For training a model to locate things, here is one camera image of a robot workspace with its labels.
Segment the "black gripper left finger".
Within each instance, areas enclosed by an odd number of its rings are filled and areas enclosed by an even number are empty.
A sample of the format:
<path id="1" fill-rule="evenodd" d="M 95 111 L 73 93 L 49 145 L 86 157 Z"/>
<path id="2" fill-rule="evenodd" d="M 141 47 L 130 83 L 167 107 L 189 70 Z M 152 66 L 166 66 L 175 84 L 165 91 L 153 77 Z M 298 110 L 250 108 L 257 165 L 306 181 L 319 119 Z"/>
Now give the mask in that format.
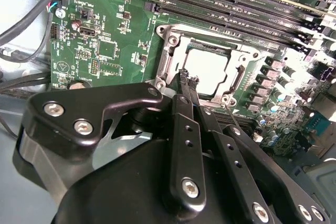
<path id="1" fill-rule="evenodd" d="M 169 98 L 148 83 L 46 92 L 29 99 L 17 156 L 59 207 L 77 181 L 144 143 L 168 144 L 163 204 L 169 213 L 206 206 L 199 124 L 190 78 L 175 76 Z"/>

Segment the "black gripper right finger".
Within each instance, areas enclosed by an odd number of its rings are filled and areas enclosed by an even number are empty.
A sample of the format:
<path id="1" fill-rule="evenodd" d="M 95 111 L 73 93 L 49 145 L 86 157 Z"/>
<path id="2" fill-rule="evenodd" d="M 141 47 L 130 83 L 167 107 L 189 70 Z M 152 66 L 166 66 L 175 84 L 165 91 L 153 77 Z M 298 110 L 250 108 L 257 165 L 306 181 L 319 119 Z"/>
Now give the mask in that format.
<path id="1" fill-rule="evenodd" d="M 328 215 L 240 127 L 221 129 L 214 113 L 198 99 L 197 77 L 190 95 L 205 136 L 202 146 L 224 165 L 238 201 L 238 223 L 328 223 Z"/>

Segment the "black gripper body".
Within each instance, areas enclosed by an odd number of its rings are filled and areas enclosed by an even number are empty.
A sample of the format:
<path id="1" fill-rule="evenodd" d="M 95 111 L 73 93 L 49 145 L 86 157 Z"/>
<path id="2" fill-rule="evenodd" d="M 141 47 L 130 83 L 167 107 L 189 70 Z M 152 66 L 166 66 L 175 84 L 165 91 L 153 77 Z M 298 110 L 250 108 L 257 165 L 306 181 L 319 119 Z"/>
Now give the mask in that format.
<path id="1" fill-rule="evenodd" d="M 144 143 L 85 176 L 63 197 L 54 223 L 178 223 L 163 204 L 168 144 Z M 243 223 L 220 163 L 203 155 L 206 206 L 192 223 Z"/>

